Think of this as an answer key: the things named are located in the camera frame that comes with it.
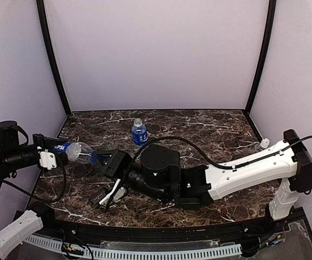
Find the Pepsi label bottle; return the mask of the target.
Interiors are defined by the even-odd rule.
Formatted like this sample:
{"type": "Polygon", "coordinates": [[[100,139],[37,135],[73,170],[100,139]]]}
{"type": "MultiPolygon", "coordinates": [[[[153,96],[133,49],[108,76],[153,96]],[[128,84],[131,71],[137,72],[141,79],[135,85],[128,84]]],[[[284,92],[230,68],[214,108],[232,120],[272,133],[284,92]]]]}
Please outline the Pepsi label bottle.
{"type": "Polygon", "coordinates": [[[55,146],[50,149],[52,153],[66,153],[71,162],[88,164],[95,163],[92,158],[93,149],[84,142],[67,142],[60,146],[55,146]]]}

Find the blue label water bottle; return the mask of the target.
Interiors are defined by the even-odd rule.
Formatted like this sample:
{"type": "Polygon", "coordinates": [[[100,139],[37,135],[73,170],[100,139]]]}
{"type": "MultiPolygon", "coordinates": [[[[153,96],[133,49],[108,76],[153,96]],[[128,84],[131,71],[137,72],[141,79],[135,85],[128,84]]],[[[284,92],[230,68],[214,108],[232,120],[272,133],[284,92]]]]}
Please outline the blue label water bottle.
{"type": "Polygon", "coordinates": [[[134,120],[131,132],[135,145],[143,146],[147,143],[147,127],[140,118],[134,120]]]}

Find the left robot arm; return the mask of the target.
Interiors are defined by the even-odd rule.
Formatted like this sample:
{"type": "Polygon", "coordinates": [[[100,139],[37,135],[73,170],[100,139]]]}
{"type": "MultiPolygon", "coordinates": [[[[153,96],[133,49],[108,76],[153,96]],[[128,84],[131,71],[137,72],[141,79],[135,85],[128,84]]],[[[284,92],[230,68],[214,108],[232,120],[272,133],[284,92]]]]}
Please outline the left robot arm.
{"type": "MultiPolygon", "coordinates": [[[[16,190],[28,194],[27,191],[9,182],[17,170],[37,166],[42,171],[50,171],[57,167],[62,170],[68,163],[68,156],[56,146],[67,143],[67,139],[50,138],[42,134],[33,134],[33,143],[20,143],[19,135],[28,137],[27,133],[16,121],[0,122],[0,188],[7,184],[16,190]]],[[[57,198],[46,200],[33,197],[35,202],[15,221],[0,231],[0,259],[6,259],[8,254],[33,233],[49,228],[54,224],[54,210],[50,203],[59,201],[65,192],[63,187],[57,198]]]]}

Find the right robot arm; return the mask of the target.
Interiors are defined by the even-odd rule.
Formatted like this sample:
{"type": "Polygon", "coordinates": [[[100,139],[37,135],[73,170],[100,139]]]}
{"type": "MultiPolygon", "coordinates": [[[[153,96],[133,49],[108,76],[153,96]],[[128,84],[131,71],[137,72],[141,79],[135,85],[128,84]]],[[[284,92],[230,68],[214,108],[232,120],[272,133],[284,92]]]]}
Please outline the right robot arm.
{"type": "Polygon", "coordinates": [[[286,218],[300,194],[312,190],[312,157],[292,129],[275,145],[222,164],[208,160],[206,165],[182,168],[179,152],[160,146],[158,139],[142,146],[135,156],[118,149],[96,150],[90,160],[114,181],[114,186],[101,191],[94,201],[102,207],[109,207],[133,189],[163,204],[174,202],[178,208],[195,210],[237,191],[280,179],[265,213],[273,222],[286,218]]]}

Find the clear white cap bottle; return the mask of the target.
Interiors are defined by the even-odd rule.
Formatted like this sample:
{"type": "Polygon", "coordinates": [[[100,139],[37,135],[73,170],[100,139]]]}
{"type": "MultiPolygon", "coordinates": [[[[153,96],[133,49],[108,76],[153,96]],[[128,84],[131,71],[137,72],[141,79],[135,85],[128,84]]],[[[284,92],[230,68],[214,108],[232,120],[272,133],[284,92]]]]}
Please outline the clear white cap bottle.
{"type": "Polygon", "coordinates": [[[259,143],[259,149],[265,150],[269,148],[269,145],[270,145],[270,140],[268,138],[263,138],[261,142],[259,143]]]}

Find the black front rail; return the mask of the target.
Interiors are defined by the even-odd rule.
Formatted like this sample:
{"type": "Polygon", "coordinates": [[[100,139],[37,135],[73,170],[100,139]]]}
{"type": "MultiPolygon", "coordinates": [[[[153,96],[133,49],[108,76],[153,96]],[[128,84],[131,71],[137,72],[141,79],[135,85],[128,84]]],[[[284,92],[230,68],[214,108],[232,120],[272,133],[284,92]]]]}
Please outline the black front rail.
{"type": "Polygon", "coordinates": [[[52,227],[43,228],[38,234],[71,242],[79,239],[87,244],[100,244],[102,241],[156,243],[220,240],[221,242],[241,242],[283,232],[282,225],[281,222],[268,223],[265,217],[219,225],[165,228],[98,226],[56,219],[52,227]]]}

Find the left black frame post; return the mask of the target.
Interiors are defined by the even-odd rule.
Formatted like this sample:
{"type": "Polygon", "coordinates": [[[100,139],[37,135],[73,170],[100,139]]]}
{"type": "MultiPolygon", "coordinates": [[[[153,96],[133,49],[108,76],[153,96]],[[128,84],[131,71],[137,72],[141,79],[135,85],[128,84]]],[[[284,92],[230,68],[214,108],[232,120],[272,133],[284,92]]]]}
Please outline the left black frame post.
{"type": "Polygon", "coordinates": [[[65,94],[64,86],[63,86],[61,76],[60,76],[60,71],[59,71],[55,53],[54,53],[53,44],[51,41],[50,30],[49,30],[47,14],[46,14],[45,1],[37,0],[36,6],[37,6],[37,12],[38,12],[38,17],[40,21],[42,36],[43,36],[43,42],[44,42],[45,50],[47,53],[50,69],[54,78],[55,86],[56,86],[58,95],[60,97],[62,107],[66,114],[66,117],[69,117],[72,111],[70,109],[70,105],[69,105],[67,96],[65,94]]]}

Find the black frame post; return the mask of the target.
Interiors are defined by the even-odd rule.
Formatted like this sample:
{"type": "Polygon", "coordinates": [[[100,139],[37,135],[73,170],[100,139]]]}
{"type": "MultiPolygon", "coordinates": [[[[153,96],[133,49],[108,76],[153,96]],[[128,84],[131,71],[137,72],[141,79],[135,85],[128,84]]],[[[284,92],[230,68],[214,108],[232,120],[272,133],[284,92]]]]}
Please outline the black frame post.
{"type": "Polygon", "coordinates": [[[253,77],[249,97],[245,106],[245,113],[246,115],[250,115],[255,97],[257,95],[259,83],[262,77],[262,72],[264,69],[265,60],[268,53],[273,23],[274,23],[274,17],[275,17],[275,11],[276,11],[276,0],[270,0],[268,1],[268,9],[266,14],[266,21],[265,21],[265,27],[264,27],[264,34],[262,38],[262,44],[261,49],[259,52],[259,58],[256,66],[256,71],[253,77]]]}
{"type": "Polygon", "coordinates": [[[51,41],[50,30],[49,30],[47,14],[46,14],[45,1],[37,0],[36,6],[37,6],[37,12],[38,12],[38,17],[40,21],[42,36],[43,36],[43,42],[44,42],[45,50],[47,53],[50,69],[54,78],[55,86],[56,86],[58,95],[60,97],[62,107],[66,114],[66,117],[69,117],[72,111],[70,109],[70,105],[69,105],[67,96],[65,94],[64,86],[63,86],[61,76],[60,76],[60,71],[59,71],[55,53],[54,53],[53,44],[51,41]]]}

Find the right black frame post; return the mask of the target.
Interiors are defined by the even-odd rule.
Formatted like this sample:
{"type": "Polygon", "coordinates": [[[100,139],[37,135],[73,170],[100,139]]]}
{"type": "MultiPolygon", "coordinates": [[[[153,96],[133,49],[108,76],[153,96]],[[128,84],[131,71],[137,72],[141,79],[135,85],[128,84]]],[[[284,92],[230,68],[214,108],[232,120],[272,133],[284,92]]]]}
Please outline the right black frame post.
{"type": "Polygon", "coordinates": [[[264,27],[264,34],[262,38],[262,44],[261,49],[259,52],[259,58],[256,66],[256,71],[253,77],[249,97],[245,106],[245,113],[246,115],[250,115],[255,97],[257,95],[259,83],[262,77],[262,72],[264,69],[265,60],[268,53],[273,23],[274,23],[274,17],[275,17],[275,11],[276,11],[276,0],[270,0],[268,1],[268,9],[266,14],[266,21],[265,21],[265,27],[264,27]]]}

